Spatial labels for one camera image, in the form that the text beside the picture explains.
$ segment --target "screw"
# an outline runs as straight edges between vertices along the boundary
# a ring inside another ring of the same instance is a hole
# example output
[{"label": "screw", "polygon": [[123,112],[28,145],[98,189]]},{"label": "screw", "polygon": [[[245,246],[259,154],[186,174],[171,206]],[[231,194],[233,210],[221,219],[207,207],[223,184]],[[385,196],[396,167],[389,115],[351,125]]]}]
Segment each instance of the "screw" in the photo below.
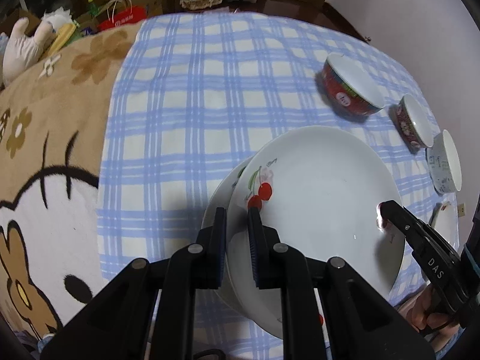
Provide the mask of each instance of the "screw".
[{"label": "screw", "polygon": [[289,246],[281,242],[273,245],[273,250],[275,250],[277,253],[285,253],[288,249]]},{"label": "screw", "polygon": [[143,269],[147,265],[147,260],[145,259],[134,259],[131,262],[131,267],[133,269]]},{"label": "screw", "polygon": [[201,253],[203,251],[203,246],[200,244],[191,244],[188,247],[188,251],[192,254]]},{"label": "screw", "polygon": [[332,257],[330,264],[332,264],[334,268],[343,268],[345,266],[345,260],[341,257]]}]

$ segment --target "bowl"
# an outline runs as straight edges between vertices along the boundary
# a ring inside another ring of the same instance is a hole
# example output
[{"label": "bowl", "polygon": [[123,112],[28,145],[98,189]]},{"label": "bowl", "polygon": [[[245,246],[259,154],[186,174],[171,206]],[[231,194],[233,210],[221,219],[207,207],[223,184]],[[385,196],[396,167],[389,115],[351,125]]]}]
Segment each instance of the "bowl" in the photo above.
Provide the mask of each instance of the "bowl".
[{"label": "bowl", "polygon": [[433,186],[440,193],[455,192],[462,189],[462,169],[457,148],[452,136],[443,130],[433,140],[433,146],[427,148],[428,167]]},{"label": "bowl", "polygon": [[427,115],[411,94],[403,96],[397,107],[397,120],[405,139],[416,149],[432,147],[434,134]]},{"label": "bowl", "polygon": [[323,82],[332,101],[355,115],[368,116],[385,107],[377,85],[353,59],[328,55],[322,70]]}]

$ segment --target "electrical outlet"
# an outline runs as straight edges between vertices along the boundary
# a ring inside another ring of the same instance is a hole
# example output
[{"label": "electrical outlet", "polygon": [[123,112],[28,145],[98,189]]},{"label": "electrical outlet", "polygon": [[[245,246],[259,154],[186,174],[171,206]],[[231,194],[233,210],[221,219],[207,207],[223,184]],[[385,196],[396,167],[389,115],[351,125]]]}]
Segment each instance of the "electrical outlet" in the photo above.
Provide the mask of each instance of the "electrical outlet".
[{"label": "electrical outlet", "polygon": [[457,205],[458,217],[461,218],[465,216],[465,203]]}]

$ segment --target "hello kitty blanket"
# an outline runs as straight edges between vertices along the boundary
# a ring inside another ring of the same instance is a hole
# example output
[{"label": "hello kitty blanket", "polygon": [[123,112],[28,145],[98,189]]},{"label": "hello kitty blanket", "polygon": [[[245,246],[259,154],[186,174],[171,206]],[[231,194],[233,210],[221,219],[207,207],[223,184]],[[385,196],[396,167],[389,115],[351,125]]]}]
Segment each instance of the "hello kitty blanket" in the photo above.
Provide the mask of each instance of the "hello kitty blanket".
[{"label": "hello kitty blanket", "polygon": [[140,25],[78,40],[0,93],[0,311],[33,340],[104,286],[100,159],[112,86]]}]

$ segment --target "blue plaid tablecloth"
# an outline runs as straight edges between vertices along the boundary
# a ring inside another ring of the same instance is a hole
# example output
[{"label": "blue plaid tablecloth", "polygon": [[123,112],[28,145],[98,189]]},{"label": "blue plaid tablecloth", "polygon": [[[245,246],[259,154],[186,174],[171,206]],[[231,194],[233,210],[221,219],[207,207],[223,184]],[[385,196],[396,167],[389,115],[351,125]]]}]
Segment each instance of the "blue plaid tablecloth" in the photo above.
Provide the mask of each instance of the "blue plaid tablecloth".
[{"label": "blue plaid tablecloth", "polygon": [[[388,106],[366,121],[335,112],[317,83],[327,55],[351,57]],[[98,247],[111,279],[135,257],[168,258],[196,238],[209,197],[234,166],[279,134],[302,126],[341,128],[369,144],[392,173],[402,202],[428,222],[440,197],[425,151],[413,154],[389,106],[404,93],[424,106],[398,62],[350,36],[260,14],[165,15],[147,20],[120,69],[101,161]],[[424,281],[406,246],[392,304]],[[282,342],[229,309],[213,291],[197,294],[194,349],[233,358],[281,359]]]}]

